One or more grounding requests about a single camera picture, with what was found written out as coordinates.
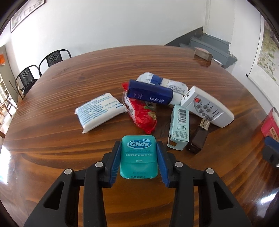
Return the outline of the light green small box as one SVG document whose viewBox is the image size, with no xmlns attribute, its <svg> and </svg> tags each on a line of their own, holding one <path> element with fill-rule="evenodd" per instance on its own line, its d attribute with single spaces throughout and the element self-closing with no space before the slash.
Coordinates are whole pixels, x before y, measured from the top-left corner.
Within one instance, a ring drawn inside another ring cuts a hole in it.
<svg viewBox="0 0 279 227">
<path fill-rule="evenodd" d="M 175 105 L 171 114 L 167 146 L 175 150 L 183 150 L 189 142 L 189 111 Z"/>
</svg>

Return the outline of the white remote control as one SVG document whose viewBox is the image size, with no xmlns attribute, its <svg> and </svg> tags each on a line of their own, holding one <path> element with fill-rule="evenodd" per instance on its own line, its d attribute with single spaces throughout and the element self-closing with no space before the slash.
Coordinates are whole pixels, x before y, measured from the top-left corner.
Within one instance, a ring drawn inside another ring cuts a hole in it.
<svg viewBox="0 0 279 227">
<path fill-rule="evenodd" d="M 192 86 L 181 100 L 181 106 L 220 128 L 234 121 L 234 114 L 204 90 Z"/>
</svg>

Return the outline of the teal Glide floss case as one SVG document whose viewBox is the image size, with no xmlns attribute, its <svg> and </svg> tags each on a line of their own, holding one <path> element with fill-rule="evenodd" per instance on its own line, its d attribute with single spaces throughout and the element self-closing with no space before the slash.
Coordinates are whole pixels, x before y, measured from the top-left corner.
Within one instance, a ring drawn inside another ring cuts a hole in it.
<svg viewBox="0 0 279 227">
<path fill-rule="evenodd" d="M 156 138 L 126 135 L 121 142 L 120 175 L 125 179 L 152 179 L 158 175 Z"/>
</svg>

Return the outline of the white blue tissue pack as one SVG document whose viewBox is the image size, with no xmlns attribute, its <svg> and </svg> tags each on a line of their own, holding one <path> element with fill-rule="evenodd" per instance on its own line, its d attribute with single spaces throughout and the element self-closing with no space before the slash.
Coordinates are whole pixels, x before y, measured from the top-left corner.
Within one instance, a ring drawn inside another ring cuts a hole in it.
<svg viewBox="0 0 279 227">
<path fill-rule="evenodd" d="M 126 112 L 126 107 L 110 93 L 98 96 L 75 109 L 83 134 Z"/>
</svg>

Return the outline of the dark blue tube box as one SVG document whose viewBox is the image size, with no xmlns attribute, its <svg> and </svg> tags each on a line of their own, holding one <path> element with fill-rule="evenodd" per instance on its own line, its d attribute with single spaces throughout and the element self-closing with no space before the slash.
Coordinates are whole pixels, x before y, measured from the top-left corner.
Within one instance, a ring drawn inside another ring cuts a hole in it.
<svg viewBox="0 0 279 227">
<path fill-rule="evenodd" d="M 170 88 L 130 80 L 127 97 L 162 105 L 174 105 L 174 93 Z"/>
</svg>

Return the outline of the red cardboard box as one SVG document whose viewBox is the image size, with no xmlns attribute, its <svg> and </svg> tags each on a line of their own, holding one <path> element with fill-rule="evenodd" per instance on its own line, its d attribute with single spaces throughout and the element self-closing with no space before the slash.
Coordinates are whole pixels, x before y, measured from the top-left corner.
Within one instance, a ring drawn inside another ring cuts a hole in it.
<svg viewBox="0 0 279 227">
<path fill-rule="evenodd" d="M 271 137 L 275 141 L 279 142 L 279 129 L 278 129 L 278 111 L 273 107 L 266 118 L 264 119 L 261 127 L 261 132 L 264 137 Z"/>
</svg>

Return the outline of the landscape scroll painting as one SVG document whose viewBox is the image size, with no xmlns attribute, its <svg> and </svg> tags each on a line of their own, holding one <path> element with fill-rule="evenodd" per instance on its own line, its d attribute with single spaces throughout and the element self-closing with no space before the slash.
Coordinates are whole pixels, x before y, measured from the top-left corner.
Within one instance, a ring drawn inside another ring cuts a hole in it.
<svg viewBox="0 0 279 227">
<path fill-rule="evenodd" d="M 278 109 L 278 39 L 263 17 L 258 50 L 248 78 L 267 99 L 262 103 Z"/>
</svg>

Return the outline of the white blue wipes packet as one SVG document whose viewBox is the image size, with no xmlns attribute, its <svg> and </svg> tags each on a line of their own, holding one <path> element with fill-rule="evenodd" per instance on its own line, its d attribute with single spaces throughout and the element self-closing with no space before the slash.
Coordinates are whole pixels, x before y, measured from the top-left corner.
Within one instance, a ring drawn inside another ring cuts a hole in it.
<svg viewBox="0 0 279 227">
<path fill-rule="evenodd" d="M 188 87 L 184 83 L 171 79 L 165 79 L 150 72 L 141 74 L 137 78 L 137 81 L 170 88 L 174 94 L 170 105 L 179 105 L 181 103 L 181 99 L 188 92 Z"/>
</svg>

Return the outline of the grey staircase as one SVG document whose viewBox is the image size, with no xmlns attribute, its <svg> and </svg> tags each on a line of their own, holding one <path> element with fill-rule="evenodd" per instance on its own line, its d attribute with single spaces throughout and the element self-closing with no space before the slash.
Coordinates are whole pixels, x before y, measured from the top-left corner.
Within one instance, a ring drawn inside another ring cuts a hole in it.
<svg viewBox="0 0 279 227">
<path fill-rule="evenodd" d="M 226 69 L 236 63 L 237 58 L 230 53 L 230 43 L 217 37 L 203 33 L 201 37 L 191 37 L 188 44 L 191 48 L 202 48 L 213 55 L 213 59 Z"/>
</svg>

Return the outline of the red snack packet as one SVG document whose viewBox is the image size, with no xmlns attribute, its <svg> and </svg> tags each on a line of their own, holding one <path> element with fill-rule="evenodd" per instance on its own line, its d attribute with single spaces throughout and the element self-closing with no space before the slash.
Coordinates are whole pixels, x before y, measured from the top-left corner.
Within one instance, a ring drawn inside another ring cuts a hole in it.
<svg viewBox="0 0 279 227">
<path fill-rule="evenodd" d="M 127 108 L 127 112 L 135 125 L 142 129 L 146 134 L 151 134 L 157 125 L 155 106 L 152 103 L 129 98 L 128 82 L 122 83 L 123 95 L 122 102 Z"/>
</svg>

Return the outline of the beige shelf cabinet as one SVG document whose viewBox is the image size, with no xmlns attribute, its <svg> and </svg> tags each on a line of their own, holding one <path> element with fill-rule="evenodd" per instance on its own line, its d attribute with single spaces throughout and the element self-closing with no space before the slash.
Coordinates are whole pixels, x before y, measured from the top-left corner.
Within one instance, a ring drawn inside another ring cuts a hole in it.
<svg viewBox="0 0 279 227">
<path fill-rule="evenodd" d="M 11 67 L 9 64 L 9 60 L 7 58 L 6 48 L 4 45 L 1 46 L 1 58 L 3 58 L 5 61 L 4 64 L 1 63 L 1 76 L 3 78 L 3 82 L 9 92 L 11 98 L 17 105 L 18 93 L 15 90 L 15 77 L 12 73 L 12 70 L 11 70 Z"/>
</svg>

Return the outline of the black metal chair left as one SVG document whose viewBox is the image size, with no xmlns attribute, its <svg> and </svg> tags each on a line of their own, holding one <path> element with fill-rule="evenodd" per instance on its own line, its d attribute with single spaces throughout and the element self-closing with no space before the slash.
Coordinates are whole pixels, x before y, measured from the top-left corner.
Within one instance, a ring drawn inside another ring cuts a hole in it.
<svg viewBox="0 0 279 227">
<path fill-rule="evenodd" d="M 33 76 L 31 68 L 35 68 L 37 70 L 39 77 L 42 75 L 39 67 L 36 65 L 26 67 L 18 74 L 15 79 L 15 87 L 21 99 L 24 99 L 26 94 L 38 80 Z"/>
</svg>

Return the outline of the black metal chair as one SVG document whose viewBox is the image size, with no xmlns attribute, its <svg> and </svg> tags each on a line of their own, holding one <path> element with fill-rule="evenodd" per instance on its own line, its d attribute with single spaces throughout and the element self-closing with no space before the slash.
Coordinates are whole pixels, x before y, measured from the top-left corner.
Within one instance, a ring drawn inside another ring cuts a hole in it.
<svg viewBox="0 0 279 227">
<path fill-rule="evenodd" d="M 15 87 L 21 99 L 24 99 L 26 94 L 38 80 L 33 76 L 31 68 L 35 68 L 37 70 L 39 77 L 42 75 L 39 67 L 36 65 L 26 67 L 18 74 L 15 79 Z"/>
<path fill-rule="evenodd" d="M 56 51 L 51 52 L 47 56 L 45 56 L 39 64 L 40 75 L 43 75 L 43 73 L 44 73 L 43 70 L 42 70 L 42 65 L 43 65 L 44 62 L 47 63 L 48 67 L 50 67 L 54 64 L 57 64 L 57 63 L 63 61 L 63 56 L 65 55 L 63 53 L 66 53 L 69 58 L 72 57 L 70 51 L 67 50 L 67 49 L 58 49 Z"/>
</svg>

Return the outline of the black metal chair right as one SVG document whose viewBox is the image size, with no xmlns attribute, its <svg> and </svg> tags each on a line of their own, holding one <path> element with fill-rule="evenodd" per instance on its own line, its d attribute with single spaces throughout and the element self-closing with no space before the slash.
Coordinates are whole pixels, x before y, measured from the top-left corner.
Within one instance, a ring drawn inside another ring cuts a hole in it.
<svg viewBox="0 0 279 227">
<path fill-rule="evenodd" d="M 42 70 L 42 65 L 43 65 L 44 62 L 47 63 L 48 67 L 50 67 L 54 64 L 57 64 L 57 63 L 63 61 L 63 56 L 65 55 L 63 53 L 66 53 L 69 58 L 72 57 L 70 51 L 67 50 L 67 49 L 58 49 L 56 51 L 51 52 L 47 56 L 45 56 L 39 64 L 40 75 L 43 75 L 43 73 L 44 73 L 43 70 Z"/>
</svg>

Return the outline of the framed wall picture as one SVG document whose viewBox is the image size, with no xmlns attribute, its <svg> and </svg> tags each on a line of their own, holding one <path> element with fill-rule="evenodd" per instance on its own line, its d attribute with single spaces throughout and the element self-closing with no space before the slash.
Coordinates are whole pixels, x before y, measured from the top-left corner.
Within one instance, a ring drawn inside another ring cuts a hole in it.
<svg viewBox="0 0 279 227">
<path fill-rule="evenodd" d="M 11 18 L 10 32 L 12 33 L 30 14 L 46 3 L 46 0 L 28 0 Z"/>
</svg>

